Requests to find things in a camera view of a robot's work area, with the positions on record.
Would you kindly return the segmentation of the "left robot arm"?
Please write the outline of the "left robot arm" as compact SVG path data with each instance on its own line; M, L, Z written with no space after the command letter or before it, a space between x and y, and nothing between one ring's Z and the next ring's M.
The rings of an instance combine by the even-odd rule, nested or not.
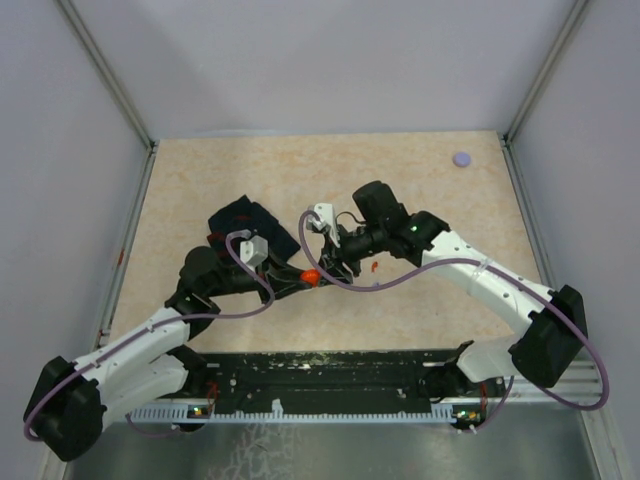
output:
M74 360L50 360L23 415L25 438L68 462L144 404L174 393L201 394L206 363L189 341L218 319L254 317L319 283L318 275L274 258L258 237L228 254L223 262L211 247L192 249L174 294L141 325Z

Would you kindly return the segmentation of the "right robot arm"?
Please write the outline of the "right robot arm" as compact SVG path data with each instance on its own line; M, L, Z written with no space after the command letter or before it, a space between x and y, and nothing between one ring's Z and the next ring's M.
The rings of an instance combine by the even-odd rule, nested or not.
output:
M304 220L308 230L325 238L323 261L357 273L361 260L386 252L451 281L511 329L506 337L462 345L446 372L454 393L470 395L485 380L516 374L540 388L556 385L588 335L583 297L576 289L554 290L517 276L432 213L408 213L379 180L352 198L363 220L353 231L338 224L328 203L314 205Z

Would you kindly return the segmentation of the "orange charging case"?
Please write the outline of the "orange charging case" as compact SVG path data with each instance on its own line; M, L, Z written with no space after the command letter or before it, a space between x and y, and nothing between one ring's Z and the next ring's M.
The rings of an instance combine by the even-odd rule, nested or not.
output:
M308 284L311 288L319 286L322 275L316 269L309 269L300 274L300 280Z

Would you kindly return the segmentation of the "purple charging case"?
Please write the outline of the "purple charging case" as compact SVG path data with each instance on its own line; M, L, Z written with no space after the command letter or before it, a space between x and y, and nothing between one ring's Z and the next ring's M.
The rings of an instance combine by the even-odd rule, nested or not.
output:
M472 157L467 152L456 152L452 157L452 162L459 168L466 168L471 165Z

